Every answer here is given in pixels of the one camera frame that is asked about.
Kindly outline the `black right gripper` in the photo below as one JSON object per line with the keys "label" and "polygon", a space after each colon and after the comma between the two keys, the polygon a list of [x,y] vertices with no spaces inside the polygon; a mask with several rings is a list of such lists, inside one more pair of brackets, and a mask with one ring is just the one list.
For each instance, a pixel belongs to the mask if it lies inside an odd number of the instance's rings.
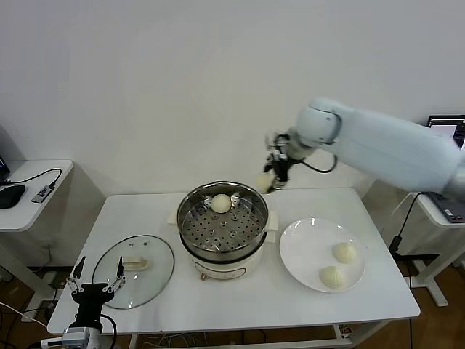
{"label": "black right gripper", "polygon": [[267,146],[267,159],[263,167],[263,172],[268,173],[273,170],[275,176],[272,182],[273,190],[283,189],[288,182],[288,171],[291,159],[291,137],[289,133],[275,133],[272,145]]}

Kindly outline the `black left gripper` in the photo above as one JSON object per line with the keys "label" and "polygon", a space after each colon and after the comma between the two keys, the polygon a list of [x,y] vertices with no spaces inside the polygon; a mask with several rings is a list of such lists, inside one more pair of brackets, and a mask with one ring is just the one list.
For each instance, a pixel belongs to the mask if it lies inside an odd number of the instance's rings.
{"label": "black left gripper", "polygon": [[82,257],[74,267],[73,272],[67,277],[67,284],[71,290],[71,296],[78,304],[78,311],[71,328],[88,327],[102,329],[100,316],[102,307],[110,302],[125,283],[123,257],[119,258],[116,277],[109,280],[108,284],[83,284],[81,285],[81,274],[86,257]]}

